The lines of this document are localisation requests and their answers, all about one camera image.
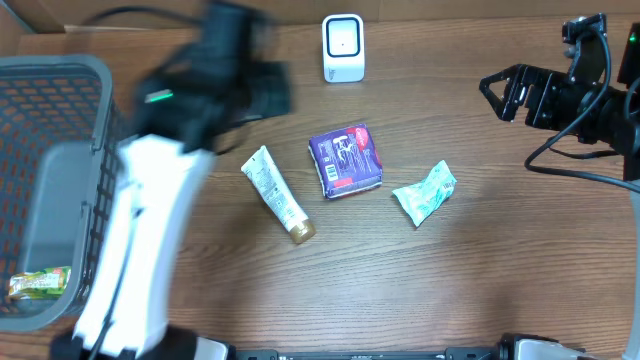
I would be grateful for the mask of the mint green wipes packet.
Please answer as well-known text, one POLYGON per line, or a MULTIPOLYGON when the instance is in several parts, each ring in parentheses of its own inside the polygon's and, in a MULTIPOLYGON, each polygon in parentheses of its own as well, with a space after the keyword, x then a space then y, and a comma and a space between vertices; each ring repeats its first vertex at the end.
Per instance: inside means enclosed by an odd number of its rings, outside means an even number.
POLYGON ((418 228, 455 190, 457 180, 444 160, 439 161, 420 182, 394 189, 392 194, 418 228))

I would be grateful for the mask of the purple Carefree pad pack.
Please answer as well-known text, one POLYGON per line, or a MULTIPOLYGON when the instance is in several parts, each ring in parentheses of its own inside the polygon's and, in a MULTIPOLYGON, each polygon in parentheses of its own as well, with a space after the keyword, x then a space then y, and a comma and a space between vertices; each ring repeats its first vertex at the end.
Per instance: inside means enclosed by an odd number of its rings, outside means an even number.
POLYGON ((313 136, 308 149, 326 199, 368 191, 382 184, 383 166, 364 123, 313 136))

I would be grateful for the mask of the white conditioner tube gold cap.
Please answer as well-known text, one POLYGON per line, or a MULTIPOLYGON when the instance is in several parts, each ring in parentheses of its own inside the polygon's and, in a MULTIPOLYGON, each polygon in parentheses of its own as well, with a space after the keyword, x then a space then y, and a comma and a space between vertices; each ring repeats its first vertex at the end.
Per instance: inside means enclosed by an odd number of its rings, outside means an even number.
POLYGON ((261 146, 241 167, 263 201, 295 244, 316 234, 314 224, 299 205, 266 146, 261 146))

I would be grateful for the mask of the green yellow snack packet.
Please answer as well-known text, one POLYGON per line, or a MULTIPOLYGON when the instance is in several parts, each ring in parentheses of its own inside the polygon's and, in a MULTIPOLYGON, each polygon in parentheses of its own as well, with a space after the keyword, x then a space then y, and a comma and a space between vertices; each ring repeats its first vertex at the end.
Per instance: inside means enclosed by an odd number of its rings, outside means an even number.
POLYGON ((8 297, 12 300, 57 299, 64 293, 70 276, 70 266, 16 274, 9 281, 8 297))

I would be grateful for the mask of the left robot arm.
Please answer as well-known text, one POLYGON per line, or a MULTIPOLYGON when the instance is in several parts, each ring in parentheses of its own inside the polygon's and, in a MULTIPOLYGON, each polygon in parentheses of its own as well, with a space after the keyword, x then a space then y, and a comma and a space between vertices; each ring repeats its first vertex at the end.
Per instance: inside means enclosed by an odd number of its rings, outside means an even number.
POLYGON ((200 36, 137 85, 133 134, 117 149, 121 171, 91 292, 53 359, 231 359, 232 346, 173 327, 168 301, 192 207, 221 135, 287 114, 285 64, 263 55, 271 19, 212 1, 200 36))

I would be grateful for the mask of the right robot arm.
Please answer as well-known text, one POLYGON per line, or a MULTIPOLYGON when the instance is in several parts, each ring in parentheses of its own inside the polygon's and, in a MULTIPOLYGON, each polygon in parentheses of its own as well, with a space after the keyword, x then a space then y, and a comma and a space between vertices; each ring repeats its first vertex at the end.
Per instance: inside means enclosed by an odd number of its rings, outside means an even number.
POLYGON ((639 208, 639 26, 632 25, 627 37, 617 81, 612 87, 611 51, 607 20, 603 13, 567 21, 562 26, 565 53, 571 64, 558 72, 527 64, 516 64, 481 79, 479 90, 496 116, 511 122, 517 110, 528 110, 528 126, 552 131, 553 135, 525 160, 527 170, 554 176, 579 178, 629 191, 632 208, 639 208), (584 171, 534 165, 545 151, 553 150, 561 138, 571 135, 583 144, 607 144, 607 149, 581 154, 581 159, 622 156, 622 178, 584 171))

